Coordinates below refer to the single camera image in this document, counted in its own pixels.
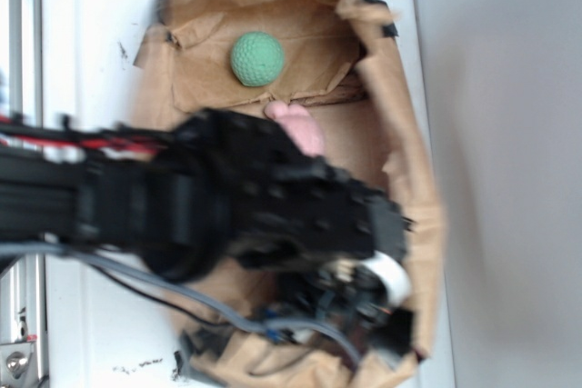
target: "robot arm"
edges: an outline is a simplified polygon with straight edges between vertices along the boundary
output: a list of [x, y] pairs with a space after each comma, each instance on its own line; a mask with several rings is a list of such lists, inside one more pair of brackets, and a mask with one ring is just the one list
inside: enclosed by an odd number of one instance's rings
[[[225, 255], [245, 268], [305, 272], [375, 251], [397, 262], [406, 254], [396, 204], [301, 154], [271, 121], [206, 109], [170, 133], [13, 123], [0, 132], [85, 149], [81, 161], [57, 164], [0, 148], [0, 240], [53, 234], [77, 248], [114, 245], [172, 282], [203, 277]], [[111, 159], [101, 146], [153, 157]]]

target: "gray wall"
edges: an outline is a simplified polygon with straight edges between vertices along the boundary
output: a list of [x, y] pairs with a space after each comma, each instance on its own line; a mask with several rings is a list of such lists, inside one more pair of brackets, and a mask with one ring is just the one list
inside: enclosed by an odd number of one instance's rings
[[457, 388], [582, 386], [582, 0], [417, 0]]

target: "brown paper bag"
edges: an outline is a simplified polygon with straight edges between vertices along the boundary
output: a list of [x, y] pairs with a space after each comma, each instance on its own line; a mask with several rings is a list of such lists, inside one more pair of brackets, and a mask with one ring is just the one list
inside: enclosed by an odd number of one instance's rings
[[[396, 43], [383, 34], [392, 15], [366, 0], [163, 0], [159, 12], [163, 23], [148, 30], [136, 59], [144, 69], [136, 124], [170, 128], [205, 106], [263, 116], [268, 101], [299, 102], [324, 129], [330, 163], [385, 187], [414, 221], [405, 268], [416, 353], [396, 369], [369, 353], [351, 374], [339, 358], [316, 351], [270, 373], [301, 348], [246, 333], [235, 333], [219, 359], [202, 355], [191, 364], [236, 387], [397, 386], [431, 351], [444, 221]], [[286, 66], [272, 84], [244, 87], [230, 69], [230, 48], [250, 31], [267, 32], [284, 47]], [[268, 278], [225, 260], [193, 286], [250, 314], [272, 298]]]

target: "green ball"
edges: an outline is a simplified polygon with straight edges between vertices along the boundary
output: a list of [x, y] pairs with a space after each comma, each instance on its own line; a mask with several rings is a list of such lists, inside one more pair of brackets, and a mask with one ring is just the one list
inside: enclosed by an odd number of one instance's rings
[[273, 82], [283, 70], [285, 53], [273, 36], [265, 32], [244, 34], [233, 47], [230, 65], [245, 86], [262, 86]]

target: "bolt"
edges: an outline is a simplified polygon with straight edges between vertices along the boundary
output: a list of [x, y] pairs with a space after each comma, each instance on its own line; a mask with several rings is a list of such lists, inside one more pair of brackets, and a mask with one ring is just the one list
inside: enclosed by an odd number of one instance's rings
[[6, 368], [15, 379], [23, 375], [27, 365], [28, 358], [20, 352], [14, 352], [6, 359]]
[[311, 190], [310, 194], [315, 197], [316, 199], [324, 199], [326, 197], [326, 194], [320, 190], [319, 188], [314, 188]]
[[257, 196], [260, 189], [259, 186], [257, 184], [255, 184], [254, 182], [250, 182], [250, 181], [244, 181], [241, 184], [241, 189], [243, 190], [243, 193], [245, 193], [246, 195], [250, 195], [250, 196]]
[[370, 235], [372, 233], [371, 229], [370, 229], [370, 224], [366, 223], [363, 220], [358, 220], [356, 222], [356, 229], [358, 230], [358, 232], [360, 232], [361, 234], [367, 234]]
[[271, 185], [268, 189], [269, 195], [275, 199], [284, 199], [285, 191], [279, 185]]
[[314, 226], [319, 231], [328, 231], [329, 229], [331, 229], [331, 224], [323, 218], [317, 218], [314, 221]]

